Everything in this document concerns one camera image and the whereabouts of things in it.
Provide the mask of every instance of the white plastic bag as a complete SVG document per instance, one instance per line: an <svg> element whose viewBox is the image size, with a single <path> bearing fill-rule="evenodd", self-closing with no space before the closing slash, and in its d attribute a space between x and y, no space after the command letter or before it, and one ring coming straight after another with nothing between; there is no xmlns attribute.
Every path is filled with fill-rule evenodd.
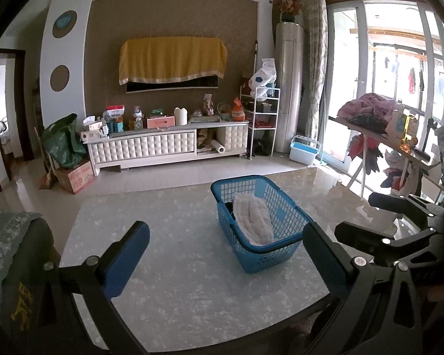
<svg viewBox="0 0 444 355"><path fill-rule="evenodd" d="M266 92L268 92L270 87L266 87L266 84L274 83L276 81L275 59L262 59L262 61L263 66L249 81L249 87L252 89L250 95L253 98L258 96L258 101L264 101L268 96Z"/></svg>

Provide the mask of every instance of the pink box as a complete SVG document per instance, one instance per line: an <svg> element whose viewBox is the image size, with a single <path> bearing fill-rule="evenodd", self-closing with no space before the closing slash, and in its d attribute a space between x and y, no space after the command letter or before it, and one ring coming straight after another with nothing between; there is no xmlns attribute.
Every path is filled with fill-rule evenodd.
<svg viewBox="0 0 444 355"><path fill-rule="evenodd" d="M148 119L148 128L163 128L163 127L174 127L174 116L168 117L154 117Z"/></svg>

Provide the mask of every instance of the table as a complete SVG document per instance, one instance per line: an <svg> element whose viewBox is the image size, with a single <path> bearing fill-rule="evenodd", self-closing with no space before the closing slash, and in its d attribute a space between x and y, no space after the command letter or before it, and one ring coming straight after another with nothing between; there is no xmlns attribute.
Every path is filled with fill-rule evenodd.
<svg viewBox="0 0 444 355"><path fill-rule="evenodd" d="M403 184L403 182L405 180L405 175L406 175L406 171L408 169L408 164L411 163L411 164L413 164L413 166L417 166L417 167L424 169L426 171L429 171L431 168L434 168L440 164L440 162L434 161L432 159L429 161L427 159L424 159L421 155L415 153L413 150L411 152L407 153L407 152L403 151L402 149L400 149L400 147L398 145L391 143L385 136L383 136L379 133L373 132L371 130L368 130L366 128L359 127L358 125L351 124L343 118L329 116L329 120L332 120L333 122L337 122L339 124L342 124L342 125L346 126L347 128L349 128L350 130L355 130L363 135L362 164L360 165L360 167L358 167L357 171L353 174L351 180L347 184L347 188L350 188L352 186L352 184L354 183L355 179L357 178L357 176L360 174L360 171L363 169L362 187L360 190L360 197L363 197L363 191L365 190L365 176L366 176L365 175L365 164L366 164L366 151L367 151L368 138L372 138L375 141L377 141L381 144L384 144L387 147L390 147L391 149L398 152L402 157L404 157L405 163L403 166L403 174L401 175L400 186Z"/></svg>
<svg viewBox="0 0 444 355"><path fill-rule="evenodd" d="M391 216L370 207L322 169L268 177L331 238L344 220L392 237L396 231ZM122 295L112 302L150 352L218 354L247 343L261 346L328 298L302 244L287 262L246 274L219 226L209 183L87 199L60 266L102 255L135 220L148 223L149 247ZM357 255L352 248L349 253ZM82 298L76 297L76 303L90 337L103 346ZM196 350L201 347L207 352Z"/></svg>

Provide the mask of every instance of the door frame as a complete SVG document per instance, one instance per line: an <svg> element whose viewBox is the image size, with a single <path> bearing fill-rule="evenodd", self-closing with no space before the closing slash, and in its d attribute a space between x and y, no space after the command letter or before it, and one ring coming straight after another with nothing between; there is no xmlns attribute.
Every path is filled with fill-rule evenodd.
<svg viewBox="0 0 444 355"><path fill-rule="evenodd" d="M367 84L367 72L368 72L368 52L362 54L361 49L368 49L368 28L366 23L365 15L365 5L363 1L347 1L341 3L330 4L327 6L327 22L328 27L332 28L332 35L328 36L328 47L327 47L327 70L326 70L326 82L325 82L325 95L324 95L324 110L325 116L323 116L321 128L324 130L322 134L322 144L324 144L325 130L327 128L327 122L329 121L329 106L330 106L330 96L332 93L332 78L334 74L334 40L335 40L335 25L334 25L334 12L355 9L357 16L357 27L358 27L358 76L357 76L357 91L356 98L359 98L366 92ZM349 136L349 142L352 138L358 134L358 132L351 130ZM332 164L334 167L347 172L352 159L348 156L346 152L344 161L340 161L334 156L329 155L325 150L323 150L322 159L327 163Z"/></svg>
<svg viewBox="0 0 444 355"><path fill-rule="evenodd" d="M5 49L0 48L0 55L10 55L10 58L15 59L14 70L14 101L15 101L15 115L17 118L17 130L20 140L23 158L25 161L34 159L33 148L31 147L30 135L28 132L28 124L26 121L25 108L25 51L22 49ZM2 155L3 165L7 171L8 179L12 179L10 166L5 158L2 143L0 140L0 153Z"/></svg>

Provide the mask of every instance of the plastic container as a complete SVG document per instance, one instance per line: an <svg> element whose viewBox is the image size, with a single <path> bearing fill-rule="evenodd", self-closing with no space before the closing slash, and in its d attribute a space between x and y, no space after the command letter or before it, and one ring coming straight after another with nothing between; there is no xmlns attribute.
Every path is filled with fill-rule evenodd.
<svg viewBox="0 0 444 355"><path fill-rule="evenodd" d="M217 105L217 115L224 121L230 121L232 119L231 115L232 109L230 105L224 103L218 103Z"/></svg>
<svg viewBox="0 0 444 355"><path fill-rule="evenodd" d="M310 147L307 144L299 143L295 141L296 139L315 143L317 148ZM321 143L317 140L314 140L313 138L308 138L306 136L296 135L291 140L291 152L289 153L289 159L310 166L314 162L316 156L319 154L320 148Z"/></svg>
<svg viewBox="0 0 444 355"><path fill-rule="evenodd" d="M313 220L277 185L264 176L250 175L218 180L211 185L217 200L219 224L243 270L254 274L288 260L303 239L303 228ZM265 246L249 243L225 205L235 193L253 193L264 199L270 214L275 242Z"/></svg>

